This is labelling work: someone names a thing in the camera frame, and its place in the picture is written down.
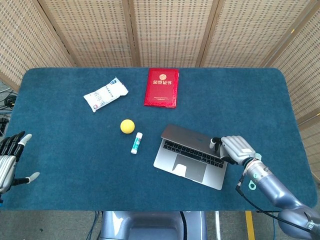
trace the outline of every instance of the laptop touchpad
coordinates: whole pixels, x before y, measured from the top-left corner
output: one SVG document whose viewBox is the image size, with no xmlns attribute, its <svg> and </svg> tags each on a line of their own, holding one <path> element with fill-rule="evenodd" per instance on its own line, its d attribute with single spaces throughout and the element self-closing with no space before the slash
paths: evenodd
<svg viewBox="0 0 320 240">
<path fill-rule="evenodd" d="M 205 163 L 177 154 L 172 171 L 176 172 L 178 171 L 178 169 L 181 169 L 181 170 L 185 169 L 184 174 L 181 172 L 178 175 L 184 176 L 188 179 L 192 179 L 202 183 L 205 176 L 206 167 L 207 167 L 207 164 Z"/>
</svg>

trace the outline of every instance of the cable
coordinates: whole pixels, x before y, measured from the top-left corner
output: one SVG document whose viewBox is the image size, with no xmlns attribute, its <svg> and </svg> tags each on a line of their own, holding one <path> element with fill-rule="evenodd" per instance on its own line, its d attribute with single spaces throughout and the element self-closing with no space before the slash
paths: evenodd
<svg viewBox="0 0 320 240">
<path fill-rule="evenodd" d="M 90 229 L 90 231 L 88 232 L 88 235 L 86 236 L 85 240 L 91 240 L 92 232 L 93 232 L 94 227 L 95 227 L 95 225 L 96 225 L 96 223 L 97 223 L 97 220 L 98 220 L 98 218 L 99 218 L 99 215 L 100 215 L 100 212 L 99 212 L 99 211 L 95 211 L 95 212 L 94 212 L 93 224 L 92 224 L 91 229 Z"/>
<path fill-rule="evenodd" d="M 268 215 L 268 216 L 271 217 L 271 218 L 277 219 L 278 221 L 283 222 L 283 223 L 285 223 L 285 224 L 289 224 L 289 225 L 291 225 L 291 226 L 293 226 L 293 227 L 296 227 L 296 228 L 301 229 L 301 230 L 303 230 L 303 231 L 306 231 L 306 232 L 308 232 L 308 233 L 311 232 L 311 230 L 308 229 L 308 228 L 305 228 L 305 227 L 303 227 L 303 226 L 299 226 L 299 225 L 297 225 L 297 224 L 294 224 L 294 223 L 292 223 L 292 222 L 289 222 L 289 221 L 287 221 L 287 220 L 284 220 L 284 219 L 282 219 L 282 218 L 279 218 L 279 217 L 277 217 L 277 216 L 274 216 L 273 214 L 270 214 L 270 213 L 262 210 L 260 207 L 258 207 L 257 205 L 255 205 L 252 201 L 250 201 L 250 200 L 245 196 L 245 194 L 240 190 L 240 186 L 241 186 L 241 184 L 239 185 L 239 183 L 238 183 L 237 186 L 236 186 L 236 188 L 235 188 L 235 190 L 236 190 L 249 204 L 251 204 L 254 208 L 258 209 L 260 212 L 264 213 L 265 215 Z"/>
<path fill-rule="evenodd" d="M 16 99 L 17 96 L 16 95 L 8 95 L 5 99 L 4 99 L 4 105 L 8 108 L 13 108 L 15 106 L 16 103 Z"/>
<path fill-rule="evenodd" d="M 2 124 L 8 124 L 9 122 L 10 122 L 10 116 L 8 116 L 8 114 L 11 114 L 11 113 L 5 113 L 5 114 L 3 114 L 3 113 L 1 113 L 0 112 L 0 118 L 1 119 L 5 119 L 5 120 L 7 120 L 7 122 L 1 122 L 1 127 L 2 127 Z M 5 131 L 6 131 L 6 126 L 4 127 L 4 129 L 3 129 L 3 132 L 1 131 L 1 129 L 0 129 L 0 134 L 1 134 L 1 137 L 4 137 L 5 136 Z"/>
<path fill-rule="evenodd" d="M 182 222 L 183 222 L 183 240 L 188 239 L 187 221 L 183 211 L 180 212 Z"/>
<path fill-rule="evenodd" d="M 275 219 L 272 218 L 273 220 L 273 240 L 276 240 L 276 223 L 275 223 Z"/>
<path fill-rule="evenodd" d="M 103 217 L 104 217 L 104 211 L 101 211 L 101 215 L 102 215 L 102 219 L 103 219 Z M 100 231 L 99 231 L 98 236 L 96 237 L 96 240 L 99 240 L 100 235 L 101 235 L 101 229 L 100 229 Z"/>
<path fill-rule="evenodd" d="M 7 89 L 0 91 L 0 94 L 1 94 L 1 93 L 4 93 L 4 92 L 6 92 L 6 91 L 8 91 L 8 90 L 10 90 L 10 89 L 11 89 L 11 88 L 8 87 Z"/>
<path fill-rule="evenodd" d="M 3 92 L 1 92 L 1 93 L 2 93 L 2 94 L 3 94 L 3 93 L 9 93 L 6 97 L 8 97 L 10 94 L 16 94 L 16 93 L 14 93 L 13 90 L 12 90 L 12 91 L 3 91 Z"/>
<path fill-rule="evenodd" d="M 14 94 L 14 95 L 18 95 L 17 93 L 15 93 L 13 90 L 12 91 L 0 91 L 0 94 L 3 94 L 3 93 L 9 93 L 9 94 Z"/>
<path fill-rule="evenodd" d="M 12 110 L 12 108 L 10 106 L 7 106 L 7 105 L 2 105 L 0 106 L 0 110 Z"/>
</svg>

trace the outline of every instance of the floor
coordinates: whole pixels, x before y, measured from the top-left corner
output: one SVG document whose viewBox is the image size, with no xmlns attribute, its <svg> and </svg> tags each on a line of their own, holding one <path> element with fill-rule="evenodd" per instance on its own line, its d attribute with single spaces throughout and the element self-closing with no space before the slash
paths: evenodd
<svg viewBox="0 0 320 240">
<path fill-rule="evenodd" d="M 6 88 L 8 87 L 0 82 L 0 91 Z M 320 187 L 318 184 L 317 194 L 318 204 L 315 209 L 320 212 Z M 222 211 L 219 215 L 222 240 L 248 239 L 244 212 Z M 1 211 L 0 209 L 0 240 L 85 240 L 94 216 L 95 213 L 92 211 Z M 206 218 L 208 240 L 215 240 L 215 213 L 207 212 Z M 256 212 L 252 213 L 252 218 L 255 239 L 273 240 L 273 219 L 263 213 Z M 92 233 L 91 239 L 93 240 L 99 234 L 101 220 L 100 216 Z M 275 226 L 275 239 L 296 239 L 286 236 L 280 230 L 277 222 L 275 222 Z"/>
</svg>

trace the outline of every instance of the black cable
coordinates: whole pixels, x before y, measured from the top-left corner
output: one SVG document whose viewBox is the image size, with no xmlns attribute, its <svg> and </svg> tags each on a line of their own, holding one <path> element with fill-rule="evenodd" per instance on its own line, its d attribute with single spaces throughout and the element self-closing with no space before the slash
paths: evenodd
<svg viewBox="0 0 320 240">
<path fill-rule="evenodd" d="M 272 221 L 273 221 L 273 240 L 276 240 L 276 223 L 275 223 L 275 219 L 273 218 Z"/>
<path fill-rule="evenodd" d="M 303 227 L 303 226 L 299 226 L 299 225 L 297 225 L 297 224 L 294 224 L 293 222 L 284 220 L 284 219 L 282 219 L 282 218 L 279 218 L 279 217 L 277 217 L 277 216 L 274 216 L 274 215 L 272 215 L 272 214 L 270 214 L 270 213 L 262 210 L 260 207 L 258 207 L 257 205 L 255 205 L 252 201 L 250 201 L 250 200 L 245 196 L 245 194 L 240 190 L 240 186 L 241 186 L 241 184 L 240 184 L 240 185 L 238 184 L 238 185 L 236 186 L 235 190 L 236 190 L 249 204 L 251 204 L 254 208 L 258 209 L 260 212 L 264 213 L 265 215 L 267 215 L 267 216 L 269 216 L 269 217 L 271 217 L 271 218 L 277 219 L 278 221 L 283 222 L 283 223 L 285 223 L 285 224 L 289 224 L 289 225 L 291 225 L 291 226 L 293 226 L 293 227 L 296 227 L 296 228 L 301 229 L 301 230 L 303 230 L 303 231 L 306 231 L 306 232 L 308 232 L 308 233 L 311 232 L 311 230 L 308 229 L 308 228 L 305 228 L 305 227 Z"/>
<path fill-rule="evenodd" d="M 91 240 L 92 232 L 93 232 L 93 230 L 94 230 L 94 228 L 95 228 L 95 225 L 96 225 L 96 223 L 97 223 L 97 220 L 98 220 L 98 218 L 99 218 L 99 215 L 100 215 L 100 212 L 99 212 L 99 211 L 95 211 L 95 212 L 94 212 L 93 224 L 92 224 L 92 227 L 91 227 L 88 235 L 86 236 L 85 240 Z"/>
<path fill-rule="evenodd" d="M 274 214 L 274 213 L 280 213 L 280 211 L 265 211 L 266 213 L 272 213 L 272 214 Z"/>
<path fill-rule="evenodd" d="M 8 107 L 6 105 L 3 105 L 3 106 L 0 106 L 0 110 L 8 110 L 8 111 L 11 111 L 11 107 Z"/>
<path fill-rule="evenodd" d="M 13 108 L 15 106 L 16 103 L 16 99 L 17 96 L 16 95 L 8 95 L 5 99 L 4 99 L 4 105 L 7 106 L 8 108 Z"/>
<path fill-rule="evenodd" d="M 182 222 L 183 222 L 183 240 L 188 239 L 187 221 L 183 211 L 180 212 Z"/>
<path fill-rule="evenodd" d="M 8 95 L 6 97 L 10 96 L 11 94 L 14 94 L 15 96 L 17 95 L 13 90 L 0 92 L 0 94 L 3 94 L 3 93 L 8 93 Z"/>
<path fill-rule="evenodd" d="M 98 236 L 96 237 L 96 240 L 99 240 L 100 235 L 101 235 L 101 230 L 100 230 L 100 232 L 99 232 Z"/>
</svg>

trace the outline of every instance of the laptop keyboard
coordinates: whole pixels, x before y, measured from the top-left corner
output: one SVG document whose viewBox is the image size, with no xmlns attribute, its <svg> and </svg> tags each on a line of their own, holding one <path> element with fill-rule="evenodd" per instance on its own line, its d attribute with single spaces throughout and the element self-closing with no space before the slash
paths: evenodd
<svg viewBox="0 0 320 240">
<path fill-rule="evenodd" d="M 188 148 L 186 146 L 182 146 L 180 144 L 177 144 L 168 140 L 165 140 L 163 148 L 169 151 L 187 156 L 189 158 L 201 161 L 203 163 L 213 165 L 218 168 L 223 168 L 224 166 L 224 161 L 222 161 L 218 157 L 206 154 L 201 151 L 194 150 L 192 148 Z"/>
</svg>

